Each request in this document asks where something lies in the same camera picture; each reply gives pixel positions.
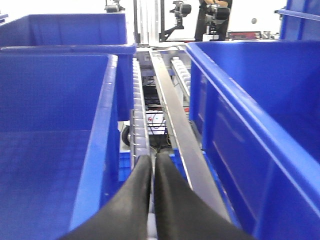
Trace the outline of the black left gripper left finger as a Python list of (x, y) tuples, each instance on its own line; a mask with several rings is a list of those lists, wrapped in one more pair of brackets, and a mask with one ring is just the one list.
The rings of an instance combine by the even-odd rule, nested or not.
[(139, 156), (132, 172), (112, 199), (61, 240), (146, 240), (152, 161)]

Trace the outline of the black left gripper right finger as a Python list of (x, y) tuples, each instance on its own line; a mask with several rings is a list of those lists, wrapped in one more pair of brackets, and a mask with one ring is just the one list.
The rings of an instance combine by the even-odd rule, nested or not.
[(252, 240), (188, 186), (170, 156), (155, 157), (154, 210), (160, 240)]

